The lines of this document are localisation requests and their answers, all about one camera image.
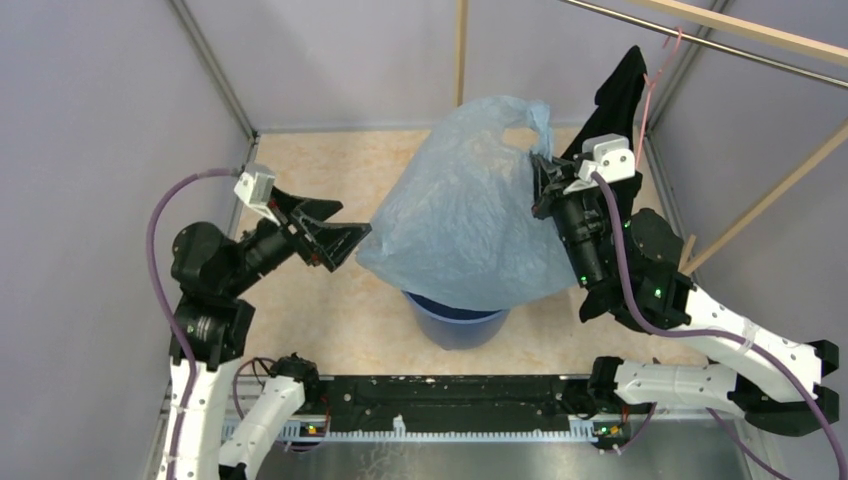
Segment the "light blue trash bag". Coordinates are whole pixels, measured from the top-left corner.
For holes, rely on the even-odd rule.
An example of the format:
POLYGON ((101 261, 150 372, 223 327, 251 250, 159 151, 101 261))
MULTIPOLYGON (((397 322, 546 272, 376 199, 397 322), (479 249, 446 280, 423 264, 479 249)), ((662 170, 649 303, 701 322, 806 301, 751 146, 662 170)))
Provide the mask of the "light blue trash bag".
POLYGON ((356 259, 396 289, 504 310, 577 285, 552 220, 532 214, 530 157, 550 159, 550 108, 490 96, 434 126, 383 199, 356 259))

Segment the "blue plastic trash bin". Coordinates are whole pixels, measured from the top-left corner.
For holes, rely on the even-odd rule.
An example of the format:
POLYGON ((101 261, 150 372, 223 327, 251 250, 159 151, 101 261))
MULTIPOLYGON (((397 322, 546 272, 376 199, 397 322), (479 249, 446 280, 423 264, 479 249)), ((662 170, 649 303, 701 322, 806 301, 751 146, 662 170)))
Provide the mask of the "blue plastic trash bin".
POLYGON ((402 294, 419 330, 444 350, 469 350, 486 344, 499 333, 511 313, 509 309, 457 309, 406 291, 402 294))

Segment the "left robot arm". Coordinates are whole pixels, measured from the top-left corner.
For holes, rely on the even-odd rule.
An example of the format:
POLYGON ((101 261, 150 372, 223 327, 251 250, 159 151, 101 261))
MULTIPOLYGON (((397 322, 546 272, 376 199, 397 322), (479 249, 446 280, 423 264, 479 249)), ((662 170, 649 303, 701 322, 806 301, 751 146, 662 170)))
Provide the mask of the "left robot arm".
POLYGON ((170 318, 169 431, 158 478, 253 479, 285 423, 323 402, 316 364, 298 354, 281 357, 234 435, 221 439, 256 312, 243 294, 292 258, 336 271, 372 230, 368 223, 330 222, 342 207, 273 195, 269 217, 238 239, 208 222, 175 237, 171 276, 181 298, 170 318))

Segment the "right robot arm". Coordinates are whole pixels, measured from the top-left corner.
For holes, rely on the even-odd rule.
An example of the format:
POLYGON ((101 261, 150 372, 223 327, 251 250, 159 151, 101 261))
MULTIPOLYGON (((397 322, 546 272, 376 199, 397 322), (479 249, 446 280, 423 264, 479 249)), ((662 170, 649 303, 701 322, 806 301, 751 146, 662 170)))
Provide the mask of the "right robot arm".
POLYGON ((493 338, 512 307, 571 285, 589 292, 583 319, 612 314, 624 326, 674 338, 712 358, 701 369, 641 365, 600 357, 582 380, 552 376, 451 378, 442 389, 392 380, 341 403, 340 381, 326 383, 335 428, 367 413, 398 411, 446 432, 558 428, 569 416, 640 413, 672 402, 724 411, 769 432, 803 436, 839 417, 838 395, 821 378, 838 366, 826 341, 798 344, 726 310, 675 269, 680 241, 654 211, 630 218, 642 177, 625 152, 618 176, 594 162, 568 164, 518 153, 437 162, 417 158, 374 225, 332 224, 337 201, 274 190, 266 226, 291 253, 328 241, 344 255, 373 240, 392 259, 403 311, 446 349, 493 338))

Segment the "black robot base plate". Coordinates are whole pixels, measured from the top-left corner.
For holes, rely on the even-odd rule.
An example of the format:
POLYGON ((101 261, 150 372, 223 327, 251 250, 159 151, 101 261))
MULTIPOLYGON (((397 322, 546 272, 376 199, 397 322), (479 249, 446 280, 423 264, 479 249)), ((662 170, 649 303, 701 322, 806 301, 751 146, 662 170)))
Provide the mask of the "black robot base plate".
POLYGON ((568 375, 323 376, 297 412, 328 419, 333 433, 388 432, 395 418, 412 433, 520 433, 649 410, 594 397, 588 383, 568 375))

